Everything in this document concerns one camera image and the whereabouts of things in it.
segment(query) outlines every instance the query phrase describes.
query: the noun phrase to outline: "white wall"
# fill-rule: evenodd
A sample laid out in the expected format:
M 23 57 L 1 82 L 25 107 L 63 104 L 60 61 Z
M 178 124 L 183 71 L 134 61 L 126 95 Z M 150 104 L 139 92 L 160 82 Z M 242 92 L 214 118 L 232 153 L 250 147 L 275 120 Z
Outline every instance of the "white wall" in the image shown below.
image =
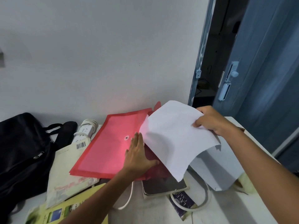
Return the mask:
M 188 103 L 208 0 L 1 0 L 0 120 Z

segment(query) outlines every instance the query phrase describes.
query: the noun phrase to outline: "book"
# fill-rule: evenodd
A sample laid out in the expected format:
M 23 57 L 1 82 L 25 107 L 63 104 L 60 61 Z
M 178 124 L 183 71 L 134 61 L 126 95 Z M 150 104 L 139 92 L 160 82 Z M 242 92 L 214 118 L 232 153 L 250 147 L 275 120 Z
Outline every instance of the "book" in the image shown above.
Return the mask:
M 85 138 L 56 151 L 49 174 L 46 208 L 67 200 L 99 181 L 97 178 L 72 176 L 69 173 L 89 143 L 90 139 Z
M 174 193 L 173 197 L 176 200 L 176 202 L 178 202 L 181 206 L 183 206 L 185 208 L 196 208 L 197 207 L 197 204 L 184 191 Z M 177 214 L 182 219 L 182 221 L 184 221 L 190 212 L 184 211 L 183 209 L 181 209 L 177 205 L 175 205 L 175 203 L 173 202 L 173 200 L 171 199 L 170 196 L 168 197 L 168 199 L 169 199 L 170 203 L 172 204 L 172 206 L 174 207 L 174 209 L 176 210 Z
M 142 181 L 143 197 L 169 195 L 190 189 L 185 180 L 177 182 L 172 176 L 168 178 L 153 178 Z
M 80 194 L 52 208 L 46 209 L 46 203 L 43 203 L 38 207 L 34 207 L 29 210 L 25 224 L 57 224 L 62 219 L 67 217 L 78 206 L 80 206 L 86 199 L 92 196 L 92 194 L 102 188 L 103 185 L 104 184 L 101 184 L 87 189 L 84 192 L 81 192 Z M 108 224 L 108 215 L 102 224 Z

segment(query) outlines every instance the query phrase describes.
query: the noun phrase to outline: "barcode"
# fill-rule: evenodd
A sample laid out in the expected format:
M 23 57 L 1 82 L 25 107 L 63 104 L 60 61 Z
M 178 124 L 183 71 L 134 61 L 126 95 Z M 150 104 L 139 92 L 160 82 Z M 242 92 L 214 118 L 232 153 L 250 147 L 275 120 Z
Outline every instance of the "barcode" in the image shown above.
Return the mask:
M 81 143 L 79 143 L 79 144 L 76 144 L 76 146 L 77 146 L 77 149 L 79 149 L 79 148 L 83 148 L 83 147 L 85 147 L 86 144 L 85 144 L 85 142 L 81 142 Z

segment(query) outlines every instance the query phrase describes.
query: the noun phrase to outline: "doorway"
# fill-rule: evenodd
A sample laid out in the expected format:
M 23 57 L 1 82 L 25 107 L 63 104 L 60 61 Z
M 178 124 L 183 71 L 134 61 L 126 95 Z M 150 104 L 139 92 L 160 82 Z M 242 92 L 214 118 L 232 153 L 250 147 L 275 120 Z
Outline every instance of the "doorway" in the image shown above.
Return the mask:
M 193 107 L 212 105 L 248 0 L 216 0 Z

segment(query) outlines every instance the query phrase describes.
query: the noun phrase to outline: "black backpack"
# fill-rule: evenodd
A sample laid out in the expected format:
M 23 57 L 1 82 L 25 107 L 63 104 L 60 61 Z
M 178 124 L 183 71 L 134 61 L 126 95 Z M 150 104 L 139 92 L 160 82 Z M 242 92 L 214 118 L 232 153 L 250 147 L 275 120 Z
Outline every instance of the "black backpack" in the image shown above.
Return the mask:
M 55 152 L 72 142 L 76 129 L 76 122 L 43 128 L 30 113 L 0 122 L 0 223 L 7 221 L 17 203 L 47 190 Z M 54 143 L 49 136 L 58 132 Z

